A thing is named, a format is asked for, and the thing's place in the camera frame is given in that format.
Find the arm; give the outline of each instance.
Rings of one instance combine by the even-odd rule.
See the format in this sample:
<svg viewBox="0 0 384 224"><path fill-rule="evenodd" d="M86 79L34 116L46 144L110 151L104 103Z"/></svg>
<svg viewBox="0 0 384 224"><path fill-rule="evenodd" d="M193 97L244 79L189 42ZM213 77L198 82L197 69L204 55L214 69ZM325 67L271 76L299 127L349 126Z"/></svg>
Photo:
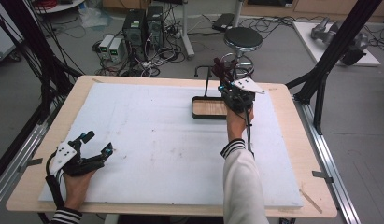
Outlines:
<svg viewBox="0 0 384 224"><path fill-rule="evenodd" d="M220 153L223 168L223 219L225 224L267 223L262 184L252 152L246 150L242 132L245 121L228 109L229 144Z"/></svg>
<svg viewBox="0 0 384 224"><path fill-rule="evenodd" d="M58 208L51 220L51 224L75 223L78 224L82 214L78 211L84 200L95 171L86 175L72 177L64 174L66 185L66 202L64 207Z"/></svg>

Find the stool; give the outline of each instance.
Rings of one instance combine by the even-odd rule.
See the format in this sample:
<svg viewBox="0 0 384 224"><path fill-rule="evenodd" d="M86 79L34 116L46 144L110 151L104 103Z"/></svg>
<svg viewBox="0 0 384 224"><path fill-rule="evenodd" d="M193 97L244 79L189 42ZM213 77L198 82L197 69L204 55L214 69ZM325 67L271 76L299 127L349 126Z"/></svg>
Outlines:
<svg viewBox="0 0 384 224"><path fill-rule="evenodd" d="M251 76L254 71L253 61L249 57L245 56L244 53L260 48L262 42L262 36L250 28L235 27L225 32L224 43L235 50L235 57L231 61L226 61L226 57L233 55L233 53L228 53L224 55L221 60L225 63L230 63L233 61L238 62L233 71L234 77Z"/></svg>

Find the wooden table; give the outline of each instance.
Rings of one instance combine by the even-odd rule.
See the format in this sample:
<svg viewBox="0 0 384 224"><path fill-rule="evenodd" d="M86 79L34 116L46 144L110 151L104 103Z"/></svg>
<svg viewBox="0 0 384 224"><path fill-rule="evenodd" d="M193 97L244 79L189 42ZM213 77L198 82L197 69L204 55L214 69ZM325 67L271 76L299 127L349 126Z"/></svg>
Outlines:
<svg viewBox="0 0 384 224"><path fill-rule="evenodd" d="M63 141L74 122L78 111L84 104L93 83L124 83L140 85L164 85L179 87L201 87L204 80L140 78L140 77L80 77L66 99L55 121L43 139L34 159L43 158L43 163L26 169L17 187L11 194L7 209L23 212L52 212L54 203L40 202L39 194L45 184L45 165L53 150ZM218 86L211 81L210 86ZM269 217L335 217L337 211L332 195L322 178L312 175L320 171L313 149L308 141L302 121L293 104L290 93L283 84L260 83L270 92L276 110L284 142L288 149L292 168L304 201L302 208L266 209ZM184 216L222 216L222 207L218 205L171 205L171 204L129 204L129 203L85 203L80 209L86 213L109 214L150 214Z"/></svg>

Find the hand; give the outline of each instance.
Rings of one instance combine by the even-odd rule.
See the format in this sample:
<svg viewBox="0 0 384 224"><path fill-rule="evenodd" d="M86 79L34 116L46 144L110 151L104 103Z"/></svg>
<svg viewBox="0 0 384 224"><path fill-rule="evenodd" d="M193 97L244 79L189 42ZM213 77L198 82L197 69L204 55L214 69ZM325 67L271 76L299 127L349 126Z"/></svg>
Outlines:
<svg viewBox="0 0 384 224"><path fill-rule="evenodd" d="M236 114L233 110L227 109L227 137L229 142L233 141L236 138L242 138L242 132L244 132L247 123L245 119L245 113ZM253 108L249 111L249 121L253 120Z"/></svg>
<svg viewBox="0 0 384 224"><path fill-rule="evenodd" d="M66 202L64 207L77 211L79 210L86 199L86 192L95 171L96 170L81 176L70 176L64 174L66 185Z"/></svg>

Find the black stool seat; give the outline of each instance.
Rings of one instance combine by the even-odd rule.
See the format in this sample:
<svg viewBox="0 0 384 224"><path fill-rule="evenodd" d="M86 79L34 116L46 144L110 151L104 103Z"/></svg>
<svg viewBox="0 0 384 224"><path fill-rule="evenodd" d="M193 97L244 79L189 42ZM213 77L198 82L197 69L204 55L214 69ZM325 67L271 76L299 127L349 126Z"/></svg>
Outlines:
<svg viewBox="0 0 384 224"><path fill-rule="evenodd" d="M258 32L250 28L235 27L226 31L224 42L230 47L251 49L246 51L252 51L262 44L263 39Z"/></svg>

